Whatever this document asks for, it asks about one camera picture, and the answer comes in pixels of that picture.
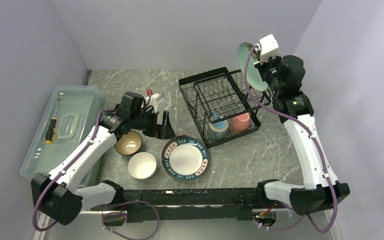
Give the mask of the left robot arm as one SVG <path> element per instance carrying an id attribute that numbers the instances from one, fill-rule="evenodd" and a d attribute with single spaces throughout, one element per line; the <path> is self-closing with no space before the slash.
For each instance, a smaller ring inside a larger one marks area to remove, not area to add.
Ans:
<path id="1" fill-rule="evenodd" d="M 124 189 L 119 184 L 105 180 L 81 188 L 80 182 L 102 155 L 132 130 L 161 140 L 174 138 L 176 133 L 167 110 L 162 112 L 162 121 L 158 122 L 158 105 L 163 100 L 163 94 L 151 89 L 147 90 L 147 97 L 126 92 L 115 108 L 97 114 L 86 139 L 62 163 L 49 173 L 37 173 L 33 177 L 30 182 L 34 206 L 32 222 L 36 230 L 47 230 L 39 226 L 38 213 L 66 226 L 83 210 L 100 205 L 117 210 L 123 205 Z"/>

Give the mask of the black wire dish rack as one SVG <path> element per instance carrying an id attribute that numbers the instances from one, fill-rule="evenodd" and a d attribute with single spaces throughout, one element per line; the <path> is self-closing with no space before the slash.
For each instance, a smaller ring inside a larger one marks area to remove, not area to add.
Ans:
<path id="1" fill-rule="evenodd" d="M 243 83 L 242 71 L 228 71 L 226 67 L 209 70 L 182 78 L 178 82 L 179 90 L 193 118 L 197 130 L 207 148 L 212 148 L 256 132 L 260 126 L 257 113 L 260 106 L 256 104 L 248 91 L 251 91 L 260 103 L 269 106 L 271 93 L 266 90 L 257 92 Z M 216 141 L 209 140 L 209 124 L 211 113 L 217 112 L 223 116 L 216 122 L 228 120 L 229 127 L 224 138 Z M 235 134 L 231 129 L 232 118 L 250 113 L 250 124 L 246 131 Z"/>

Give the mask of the pink mug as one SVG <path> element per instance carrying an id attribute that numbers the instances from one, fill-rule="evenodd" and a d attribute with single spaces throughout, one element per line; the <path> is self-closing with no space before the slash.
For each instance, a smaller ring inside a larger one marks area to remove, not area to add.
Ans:
<path id="1" fill-rule="evenodd" d="M 235 134 L 242 133 L 250 126 L 251 114 L 249 112 L 235 116 L 231 120 L 231 130 Z"/>

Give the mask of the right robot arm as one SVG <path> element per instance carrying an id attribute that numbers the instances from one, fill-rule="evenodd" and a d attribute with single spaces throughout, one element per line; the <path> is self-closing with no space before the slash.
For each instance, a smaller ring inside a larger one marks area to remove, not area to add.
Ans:
<path id="1" fill-rule="evenodd" d="M 292 140 L 303 175 L 303 185 L 275 179 L 261 182 L 256 203 L 267 208 L 282 202 L 299 216 L 333 209 L 350 194 L 350 187 L 338 180 L 320 143 L 313 106 L 301 90 L 304 61 L 294 55 L 277 56 L 254 67 L 272 92 L 272 110 Z"/>

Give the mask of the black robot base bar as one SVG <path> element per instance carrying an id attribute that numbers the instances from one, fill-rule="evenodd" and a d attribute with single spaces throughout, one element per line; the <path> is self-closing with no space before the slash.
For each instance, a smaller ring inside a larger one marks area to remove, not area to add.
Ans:
<path id="1" fill-rule="evenodd" d="M 123 211 L 128 223 L 155 220 L 156 208 L 161 220 L 211 220 L 235 219 L 251 221 L 254 215 L 274 210 L 279 206 L 274 200 L 263 199 L 255 187 L 125 190 L 123 202 L 127 206 L 92 207 L 92 211 Z"/>

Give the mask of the white bowl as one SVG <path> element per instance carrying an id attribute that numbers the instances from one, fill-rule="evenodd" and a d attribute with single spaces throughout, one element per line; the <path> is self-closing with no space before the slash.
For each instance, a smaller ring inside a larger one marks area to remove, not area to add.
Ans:
<path id="1" fill-rule="evenodd" d="M 135 154 L 128 163 L 128 172 L 132 177 L 138 180 L 151 178 L 157 169 L 155 157 L 148 152 Z"/>

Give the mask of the light blue flower plate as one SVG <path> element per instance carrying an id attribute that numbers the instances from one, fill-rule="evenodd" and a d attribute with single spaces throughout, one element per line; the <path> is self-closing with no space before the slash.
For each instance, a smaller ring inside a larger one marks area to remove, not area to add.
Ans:
<path id="1" fill-rule="evenodd" d="M 237 60 L 242 73 L 245 72 L 245 63 L 248 57 L 248 54 L 252 48 L 252 44 L 249 42 L 243 42 L 239 45 L 237 49 Z M 250 87 L 259 92 L 264 92 L 268 88 L 268 84 L 262 80 L 258 69 L 255 68 L 254 63 L 258 63 L 258 59 L 255 54 L 253 54 L 248 62 L 246 68 L 247 82 Z"/>

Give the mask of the yellow black screwdriver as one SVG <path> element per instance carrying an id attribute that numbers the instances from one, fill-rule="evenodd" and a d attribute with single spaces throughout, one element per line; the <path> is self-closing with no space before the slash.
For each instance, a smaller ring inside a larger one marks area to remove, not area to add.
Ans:
<path id="1" fill-rule="evenodd" d="M 48 125 L 48 129 L 47 129 L 47 131 L 45 133 L 45 142 L 47 144 L 51 144 L 54 141 L 54 138 L 55 138 L 56 124 L 57 124 L 56 116 L 57 116 L 57 111 L 58 111 L 59 103 L 60 103 L 60 99 L 58 98 L 57 101 L 56 101 L 56 106 L 55 106 L 53 117 L 50 119 L 50 122 L 49 122 L 49 125 Z"/>

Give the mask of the dark bowl beige inside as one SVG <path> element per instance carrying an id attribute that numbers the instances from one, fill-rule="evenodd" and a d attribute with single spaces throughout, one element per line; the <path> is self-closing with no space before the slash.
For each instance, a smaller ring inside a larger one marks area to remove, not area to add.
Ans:
<path id="1" fill-rule="evenodd" d="M 130 131 L 123 135 L 114 147 L 119 154 L 128 156 L 135 154 L 141 148 L 142 143 L 141 135 L 136 131 Z"/>

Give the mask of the white plate teal lettered rim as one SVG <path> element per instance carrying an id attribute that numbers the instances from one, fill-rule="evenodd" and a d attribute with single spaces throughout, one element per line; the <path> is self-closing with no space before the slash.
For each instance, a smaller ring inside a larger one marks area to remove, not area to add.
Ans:
<path id="1" fill-rule="evenodd" d="M 191 135 L 178 135 L 166 142 L 160 154 L 166 173 L 177 180 L 199 178 L 209 166 L 210 154 L 205 144 Z"/>

